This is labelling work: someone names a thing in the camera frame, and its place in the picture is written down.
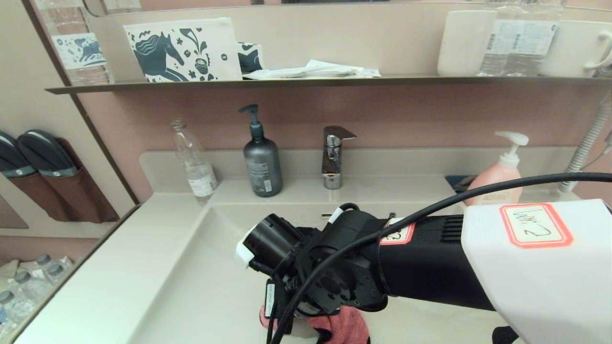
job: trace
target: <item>chrome faucet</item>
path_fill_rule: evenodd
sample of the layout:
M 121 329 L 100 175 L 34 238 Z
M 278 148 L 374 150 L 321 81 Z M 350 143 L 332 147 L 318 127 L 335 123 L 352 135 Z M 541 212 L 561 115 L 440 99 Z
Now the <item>chrome faucet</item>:
M 343 127 L 326 127 L 323 130 L 323 185 L 331 190 L 342 186 L 342 141 L 355 138 L 355 134 Z

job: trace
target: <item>robotic arm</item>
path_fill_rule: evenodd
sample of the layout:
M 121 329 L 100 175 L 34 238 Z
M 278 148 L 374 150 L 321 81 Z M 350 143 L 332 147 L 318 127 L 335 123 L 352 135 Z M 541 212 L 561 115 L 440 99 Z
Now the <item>robotic arm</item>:
M 530 206 L 508 211 L 510 220 L 499 206 L 481 206 L 399 228 L 398 219 L 377 219 L 349 203 L 322 231 L 271 214 L 248 231 L 236 256 L 282 281 L 275 302 L 296 315 L 331 315 L 342 305 L 378 312 L 389 296 L 400 296 L 495 310 L 530 344 L 612 343 L 609 208 L 600 200 Z M 293 312 L 287 305 L 296 294 Z

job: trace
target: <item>pink cloth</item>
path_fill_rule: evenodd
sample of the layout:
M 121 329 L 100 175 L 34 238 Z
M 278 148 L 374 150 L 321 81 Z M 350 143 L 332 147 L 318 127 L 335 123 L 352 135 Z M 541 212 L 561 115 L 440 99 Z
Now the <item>pink cloth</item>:
M 264 316 L 264 308 L 259 311 L 261 324 L 268 328 L 270 321 Z M 340 313 L 332 316 L 307 318 L 306 322 L 319 332 L 318 343 L 328 344 L 368 344 L 370 333 L 361 312 L 356 308 L 342 306 Z

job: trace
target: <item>red-bordered label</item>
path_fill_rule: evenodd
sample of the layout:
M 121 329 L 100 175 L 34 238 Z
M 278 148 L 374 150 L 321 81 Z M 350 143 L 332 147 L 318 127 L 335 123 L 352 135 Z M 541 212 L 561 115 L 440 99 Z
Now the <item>red-bordered label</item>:
M 510 242 L 526 249 L 563 247 L 573 236 L 548 203 L 513 204 L 499 208 Z
M 391 219 L 387 222 L 385 227 L 393 225 L 403 219 Z M 403 245 L 407 244 L 412 240 L 412 234 L 414 233 L 415 223 L 411 223 L 410 226 L 402 228 L 400 231 L 393 232 L 381 239 L 381 245 Z

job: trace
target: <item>mug handle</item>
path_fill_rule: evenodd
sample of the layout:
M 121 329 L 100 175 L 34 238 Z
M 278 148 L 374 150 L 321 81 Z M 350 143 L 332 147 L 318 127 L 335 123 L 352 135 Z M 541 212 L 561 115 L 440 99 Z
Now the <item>mug handle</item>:
M 602 31 L 599 34 L 599 39 L 608 39 L 610 44 L 608 44 L 608 49 L 612 48 L 612 32 Z M 598 69 L 601 67 L 607 67 L 612 65 L 612 50 L 608 53 L 608 56 L 600 63 L 588 62 L 584 65 L 585 69 Z

